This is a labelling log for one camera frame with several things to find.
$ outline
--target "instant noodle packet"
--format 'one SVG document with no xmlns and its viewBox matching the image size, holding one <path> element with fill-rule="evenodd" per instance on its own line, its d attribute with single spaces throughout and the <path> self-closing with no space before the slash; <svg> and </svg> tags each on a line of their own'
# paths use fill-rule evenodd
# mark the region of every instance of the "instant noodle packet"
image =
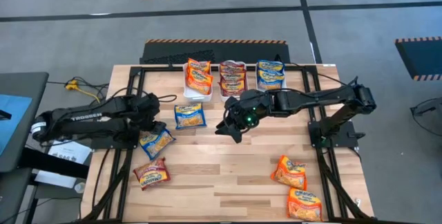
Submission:
<svg viewBox="0 0 442 224">
<path fill-rule="evenodd" d="M 225 61 L 220 63 L 221 73 L 241 73 L 246 71 L 244 64 L 238 64 L 234 61 Z"/>
<path fill-rule="evenodd" d="M 282 71 L 284 70 L 284 64 L 282 62 L 270 62 L 266 60 L 258 60 L 258 69 L 282 73 Z"/>
<path fill-rule="evenodd" d="M 187 73 L 189 73 L 191 68 L 210 74 L 210 62 L 199 62 L 189 58 L 187 61 Z"/>
<path fill-rule="evenodd" d="M 189 88 L 209 95 L 211 92 L 213 76 L 198 69 L 190 68 L 187 74 L 186 83 Z"/>
<path fill-rule="evenodd" d="M 206 127 L 202 103 L 195 103 L 189 106 L 175 106 L 176 129 L 193 127 Z"/>
<path fill-rule="evenodd" d="M 140 145 L 149 159 L 154 160 L 160 151 L 174 140 L 171 133 L 164 129 L 159 135 L 147 132 L 143 138 L 140 138 Z"/>
<path fill-rule="evenodd" d="M 258 70 L 257 80 L 258 88 L 260 89 L 280 89 L 284 80 L 284 74 L 275 71 Z"/>
<path fill-rule="evenodd" d="M 240 80 L 245 80 L 246 78 L 246 72 L 240 72 L 240 73 L 226 73 L 226 72 L 220 72 L 221 80 L 224 80 L 226 82 L 237 82 Z"/>
<path fill-rule="evenodd" d="M 226 82 L 224 80 L 221 80 L 220 86 L 222 96 L 236 96 L 240 95 L 246 90 L 244 80 L 240 80 L 237 82 Z"/>
<path fill-rule="evenodd" d="M 287 197 L 287 216 L 322 222 L 322 206 L 319 198 L 310 192 L 291 188 Z"/>
<path fill-rule="evenodd" d="M 307 190 L 305 165 L 306 164 L 293 163 L 288 157 L 282 155 L 276 170 L 270 175 L 270 178 L 279 183 L 295 187 L 296 189 Z"/>
<path fill-rule="evenodd" d="M 137 176 L 138 182 L 141 185 L 141 190 L 144 191 L 148 187 L 157 185 L 158 183 L 166 182 L 171 179 L 164 158 L 154 160 L 147 165 L 143 165 L 133 170 Z"/>
</svg>

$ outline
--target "gray floor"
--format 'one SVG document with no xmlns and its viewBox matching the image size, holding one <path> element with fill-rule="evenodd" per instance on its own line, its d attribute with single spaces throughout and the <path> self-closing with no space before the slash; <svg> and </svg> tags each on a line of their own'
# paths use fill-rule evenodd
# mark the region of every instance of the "gray floor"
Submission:
<svg viewBox="0 0 442 224">
<path fill-rule="evenodd" d="M 307 1 L 342 5 L 442 0 Z M 300 0 L 0 0 L 0 17 L 299 5 Z M 442 7 L 312 11 L 311 18 L 323 62 L 337 64 L 343 81 L 358 75 L 378 103 L 373 114 L 354 119 L 357 129 L 367 133 L 360 141 L 361 155 L 376 216 L 440 223 L 442 140 L 418 128 L 409 108 L 440 96 L 442 83 L 412 81 L 393 40 L 442 35 Z M 0 73 L 48 71 L 52 81 L 79 75 L 104 83 L 114 64 L 136 64 L 149 38 L 284 39 L 293 62 L 314 62 L 302 13 L 267 12 L 0 23 Z M 89 101 L 48 85 L 39 111 Z M 438 130 L 440 120 L 430 117 L 422 121 Z M 34 222 L 71 221 L 77 214 L 78 200 L 54 200 L 37 209 Z"/>
</svg>

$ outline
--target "butcher block tabletop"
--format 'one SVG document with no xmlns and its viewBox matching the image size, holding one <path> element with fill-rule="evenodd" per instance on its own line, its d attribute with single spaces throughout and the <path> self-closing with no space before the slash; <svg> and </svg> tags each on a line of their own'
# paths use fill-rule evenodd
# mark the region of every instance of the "butcher block tabletop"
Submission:
<svg viewBox="0 0 442 224">
<path fill-rule="evenodd" d="M 132 66 L 140 65 L 114 66 L 108 95 L 127 87 Z M 334 65 L 321 64 L 317 68 L 319 73 L 338 79 L 338 71 Z M 301 72 L 285 73 L 287 87 L 303 91 Z M 175 130 L 173 107 L 175 104 L 188 104 L 183 96 L 183 72 L 146 73 L 143 88 L 145 91 L 156 96 L 177 95 L 176 101 L 161 103 L 161 111 L 156 115 L 156 120 L 167 123 L 167 129 L 176 138 L 160 154 L 160 157 L 166 158 L 165 164 L 171 180 L 145 191 L 141 190 L 132 170 L 148 163 L 149 158 L 138 146 L 133 151 L 123 221 L 300 221 L 287 218 L 289 186 L 270 179 L 270 174 L 276 169 L 282 154 L 294 162 L 307 164 L 307 191 L 321 199 L 322 215 L 326 221 L 327 211 L 316 152 L 310 145 L 307 130 L 308 110 L 302 110 L 288 118 L 262 119 L 258 127 L 244 134 L 242 142 L 236 144 L 230 136 L 215 135 L 215 126 L 222 120 L 224 102 L 220 98 L 217 83 L 219 73 L 214 71 L 213 76 L 213 97 L 210 102 L 203 103 L 207 127 Z M 254 72 L 248 71 L 247 76 L 249 88 L 255 88 Z M 338 82 L 326 77 L 320 76 L 319 79 L 322 90 L 340 86 Z M 310 81 L 309 84 L 313 90 L 313 82 Z M 333 114 L 339 108 L 339 105 L 325 107 L 327 115 Z M 343 187 L 353 199 L 361 199 L 360 208 L 372 216 L 372 205 L 358 156 L 348 148 L 336 148 L 335 152 Z M 114 150 L 111 150 L 105 160 L 97 186 L 96 203 L 108 188 L 113 153 Z M 81 202 L 84 216 L 91 211 L 93 190 L 104 154 L 105 150 L 93 153 Z M 120 164 L 124 157 L 125 153 L 122 152 Z M 340 216 L 336 192 L 331 184 L 330 191 L 335 215 Z M 114 193 L 111 218 L 116 216 L 118 198 L 119 188 Z"/>
</svg>

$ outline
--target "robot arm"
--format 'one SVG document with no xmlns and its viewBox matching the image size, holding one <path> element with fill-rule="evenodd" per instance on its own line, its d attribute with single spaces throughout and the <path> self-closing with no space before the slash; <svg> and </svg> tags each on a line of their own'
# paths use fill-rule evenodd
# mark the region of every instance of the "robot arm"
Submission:
<svg viewBox="0 0 442 224">
<path fill-rule="evenodd" d="M 38 142 L 49 140 L 111 137 L 124 142 L 140 131 L 157 131 L 165 124 L 155 122 L 160 102 L 152 93 L 144 97 L 134 95 L 112 97 L 97 106 L 78 106 L 46 111 L 35 118 L 32 138 Z M 102 117 L 103 122 L 93 122 Z"/>
<path fill-rule="evenodd" d="M 321 136 L 335 134 L 339 127 L 356 114 L 369 114 L 376 108 L 369 88 L 361 84 L 342 86 L 337 89 L 303 93 L 293 89 L 277 89 L 265 92 L 245 91 L 240 100 L 230 97 L 225 103 L 224 119 L 216 127 L 216 134 L 230 135 L 235 142 L 259 125 L 265 117 L 287 118 L 302 109 L 313 106 L 344 104 L 333 116 L 322 119 Z"/>
</svg>

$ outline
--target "black floor mat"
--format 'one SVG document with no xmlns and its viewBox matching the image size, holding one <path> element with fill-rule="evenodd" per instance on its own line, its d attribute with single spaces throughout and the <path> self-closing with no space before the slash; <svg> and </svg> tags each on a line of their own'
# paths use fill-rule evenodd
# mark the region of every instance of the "black floor mat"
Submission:
<svg viewBox="0 0 442 224">
<path fill-rule="evenodd" d="M 442 80 L 442 38 L 395 40 L 396 48 L 413 80 Z"/>
<path fill-rule="evenodd" d="M 187 62 L 186 55 L 196 54 L 192 57 L 201 61 L 209 60 L 208 50 L 214 58 L 213 63 L 226 60 L 241 61 L 254 64 L 259 59 L 274 60 L 276 55 L 284 63 L 290 62 L 289 47 L 285 41 L 276 40 L 210 40 L 210 39 L 151 39 L 144 45 L 143 57 L 140 64 L 168 64 L 169 60 L 161 57 L 174 57 L 180 61 L 175 64 Z"/>
</svg>

